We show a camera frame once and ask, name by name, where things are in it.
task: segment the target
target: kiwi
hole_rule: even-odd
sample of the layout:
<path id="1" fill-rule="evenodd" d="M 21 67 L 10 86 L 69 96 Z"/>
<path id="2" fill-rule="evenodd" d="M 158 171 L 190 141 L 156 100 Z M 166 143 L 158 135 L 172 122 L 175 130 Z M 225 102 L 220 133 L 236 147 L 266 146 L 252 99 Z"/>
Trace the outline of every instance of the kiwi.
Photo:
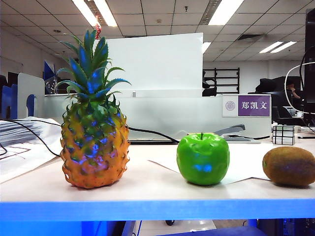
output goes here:
<path id="1" fill-rule="evenodd" d="M 274 148 L 264 155 L 262 167 L 276 184 L 307 186 L 315 182 L 315 157 L 303 148 Z"/>

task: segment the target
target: office desk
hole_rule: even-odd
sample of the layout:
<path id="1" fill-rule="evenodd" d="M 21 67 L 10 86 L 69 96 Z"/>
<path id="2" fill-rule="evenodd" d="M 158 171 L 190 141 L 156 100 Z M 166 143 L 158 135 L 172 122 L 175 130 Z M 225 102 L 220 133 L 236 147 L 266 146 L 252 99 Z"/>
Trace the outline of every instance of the office desk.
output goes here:
<path id="1" fill-rule="evenodd" d="M 315 153 L 313 140 L 297 139 L 295 146 Z M 146 160 L 163 153 L 174 153 L 176 147 L 130 146 L 131 160 L 123 177 L 112 186 L 92 190 L 78 189 L 66 182 L 61 169 L 63 162 L 55 159 L 1 185 L 0 220 L 315 217 L 314 183 L 307 188 L 289 188 L 252 178 L 228 185 L 202 187 L 189 184 L 180 174 Z"/>

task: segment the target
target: artificial pineapple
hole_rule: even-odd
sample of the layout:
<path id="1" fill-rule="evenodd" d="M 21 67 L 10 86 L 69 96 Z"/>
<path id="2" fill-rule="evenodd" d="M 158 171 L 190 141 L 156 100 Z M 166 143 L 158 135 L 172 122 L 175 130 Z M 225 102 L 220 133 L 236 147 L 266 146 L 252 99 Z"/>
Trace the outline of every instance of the artificial pineapple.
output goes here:
<path id="1" fill-rule="evenodd" d="M 110 89 L 123 79 L 109 81 L 108 75 L 119 67 L 108 64 L 108 45 L 102 37 L 93 52 L 96 30 L 86 32 L 84 42 L 73 36 L 79 47 L 65 43 L 78 56 L 66 59 L 71 69 L 62 68 L 59 72 L 71 73 L 74 81 L 68 84 L 67 91 L 75 90 L 76 103 L 67 107 L 63 115 L 62 151 L 65 179 L 83 188 L 109 185 L 117 181 L 126 170 L 129 142 L 126 117 L 116 104 Z"/>

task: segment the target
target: purple name label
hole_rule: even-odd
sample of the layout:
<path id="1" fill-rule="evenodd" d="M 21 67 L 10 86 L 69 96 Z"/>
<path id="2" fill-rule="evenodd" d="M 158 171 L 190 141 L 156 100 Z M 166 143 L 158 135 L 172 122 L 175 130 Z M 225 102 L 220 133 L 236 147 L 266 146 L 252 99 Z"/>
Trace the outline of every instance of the purple name label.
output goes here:
<path id="1" fill-rule="evenodd" d="M 270 97 L 260 95 L 239 95 L 238 115 L 247 117 L 270 116 Z"/>

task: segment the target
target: fluorescent light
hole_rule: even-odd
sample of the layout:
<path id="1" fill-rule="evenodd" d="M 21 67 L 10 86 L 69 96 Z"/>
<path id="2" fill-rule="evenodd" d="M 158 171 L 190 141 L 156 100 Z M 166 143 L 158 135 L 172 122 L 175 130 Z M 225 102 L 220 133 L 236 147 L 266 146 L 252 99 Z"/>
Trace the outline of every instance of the fluorescent light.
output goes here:
<path id="1" fill-rule="evenodd" d="M 98 24 L 96 17 L 93 15 L 89 7 L 86 5 L 84 0 L 72 0 L 76 7 L 80 10 L 82 15 L 87 19 L 92 27 Z"/>
<path id="2" fill-rule="evenodd" d="M 222 0 L 208 25 L 224 26 L 244 0 Z"/>
<path id="3" fill-rule="evenodd" d="M 112 12 L 110 11 L 105 0 L 94 0 L 95 5 L 98 7 L 100 13 L 102 14 L 104 20 L 108 26 L 117 26 L 117 23 L 114 19 Z"/>
<path id="4" fill-rule="evenodd" d="M 205 53 L 205 51 L 208 49 L 208 47 L 210 46 L 211 42 L 204 42 L 202 44 L 201 50 L 202 50 L 202 54 Z"/>
<path id="5" fill-rule="evenodd" d="M 266 47 L 264 50 L 261 50 L 259 53 L 266 53 L 266 52 L 270 51 L 271 49 L 278 47 L 282 43 L 284 43 L 284 42 L 275 42 L 275 43 L 271 44 L 269 47 Z"/>
<path id="6" fill-rule="evenodd" d="M 293 44 L 295 44 L 295 43 L 296 43 L 296 42 L 291 41 L 291 42 L 288 42 L 288 43 L 286 43 L 286 44 L 283 44 L 282 46 L 280 46 L 280 47 L 276 48 L 275 50 L 271 51 L 271 53 L 280 52 L 281 50 L 283 50 L 283 49 L 285 49 L 285 48 L 287 48 L 287 47 L 290 47 L 291 45 L 293 45 Z"/>

